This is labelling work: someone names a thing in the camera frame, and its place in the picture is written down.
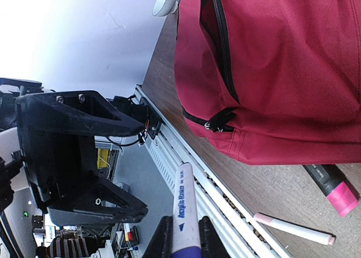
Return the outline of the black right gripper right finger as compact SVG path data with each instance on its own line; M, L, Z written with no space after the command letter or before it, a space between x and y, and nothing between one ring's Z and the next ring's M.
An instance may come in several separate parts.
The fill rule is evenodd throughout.
M230 258L208 216L199 220L199 232L203 258Z

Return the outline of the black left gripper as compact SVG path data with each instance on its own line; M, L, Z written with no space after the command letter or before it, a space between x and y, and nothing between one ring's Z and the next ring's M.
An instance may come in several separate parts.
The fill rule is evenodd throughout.
M15 101L21 155L37 207L57 226L138 223L147 205L98 175L94 136L135 136L143 123L96 91Z

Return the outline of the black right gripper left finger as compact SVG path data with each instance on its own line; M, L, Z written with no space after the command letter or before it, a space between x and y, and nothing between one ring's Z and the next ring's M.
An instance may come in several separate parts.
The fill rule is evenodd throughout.
M163 216L142 258L171 258L173 217Z

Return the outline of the purple capped white marker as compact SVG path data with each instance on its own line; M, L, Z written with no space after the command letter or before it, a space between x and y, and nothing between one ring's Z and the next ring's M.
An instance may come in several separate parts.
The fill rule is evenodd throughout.
M201 256L193 169L184 163L175 174L171 257Z

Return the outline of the pink capped white marker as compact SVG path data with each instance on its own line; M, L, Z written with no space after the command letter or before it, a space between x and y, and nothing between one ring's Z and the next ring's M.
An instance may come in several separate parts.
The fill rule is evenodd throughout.
M297 237L301 237L303 239L307 239L326 246L331 246L336 241L336 237L331 234L305 228L300 225L292 224L287 221L264 215L262 213L256 213L253 218L255 221L274 229L281 230Z

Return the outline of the black pink highlighter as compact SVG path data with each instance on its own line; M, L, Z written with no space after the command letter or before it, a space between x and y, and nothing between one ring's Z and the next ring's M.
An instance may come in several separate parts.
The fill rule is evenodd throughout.
M359 204L359 193L335 164L302 166L341 217Z

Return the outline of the red student backpack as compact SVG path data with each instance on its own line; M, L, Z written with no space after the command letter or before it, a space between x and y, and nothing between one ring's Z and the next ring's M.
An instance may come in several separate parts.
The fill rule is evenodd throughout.
M360 0L180 0L191 131L250 165L360 162Z

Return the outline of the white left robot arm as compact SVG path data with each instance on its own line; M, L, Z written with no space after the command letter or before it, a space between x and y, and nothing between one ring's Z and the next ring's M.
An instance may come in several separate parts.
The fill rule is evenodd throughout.
M1 209L29 188L57 226L140 222L147 205L99 175L95 139L145 130L96 91L54 92L2 78Z

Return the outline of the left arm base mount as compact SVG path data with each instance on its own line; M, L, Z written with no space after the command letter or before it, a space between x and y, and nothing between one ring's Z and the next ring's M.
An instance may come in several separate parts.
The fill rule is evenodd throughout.
M141 97L140 102L136 104L134 102L135 98L136 96L133 94L129 97L115 96L112 100L108 100L118 111L144 124L144 131L138 134L138 139L132 143L119 144L109 137L106 137L110 143L119 148L135 144L143 145L148 138L154 140L162 125L162 118L156 113L154 108L151 107L150 103L144 97Z

